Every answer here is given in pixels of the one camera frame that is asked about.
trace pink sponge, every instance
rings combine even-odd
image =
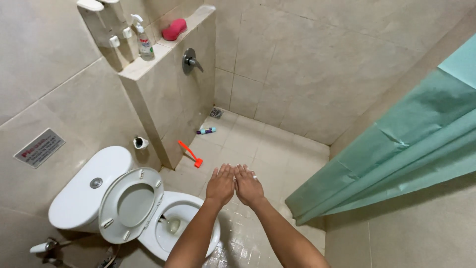
[[[162,30],[162,36],[167,41],[174,41],[186,30],[187,22],[184,19],[178,19],[174,20],[167,29]]]

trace toilet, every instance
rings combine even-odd
[[[126,148],[111,146],[97,152],[55,197],[48,218],[58,229],[101,233],[112,244],[137,238],[167,260],[202,205],[198,197],[164,191],[156,170],[136,168]],[[207,257],[219,239],[215,220]]]

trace wall sign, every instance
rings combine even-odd
[[[14,158],[37,168],[63,144],[65,141],[49,128],[14,155]]]

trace hand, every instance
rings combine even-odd
[[[266,200],[263,186],[258,181],[254,171],[250,171],[247,165],[237,165],[235,178],[238,199],[245,205],[254,209],[263,200]]]
[[[207,186],[207,200],[218,202],[221,207],[230,202],[235,193],[235,184],[233,183],[234,167],[230,164],[221,165],[220,170],[216,167],[213,170],[210,181]]]

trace hand sanitizer bottle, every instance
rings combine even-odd
[[[131,15],[134,22],[136,22],[136,29],[138,32],[138,39],[139,39],[139,52],[140,57],[145,61],[151,61],[154,59],[154,49],[152,48],[152,44],[150,43],[149,38],[144,32],[144,27],[140,24],[144,20],[139,15]]]

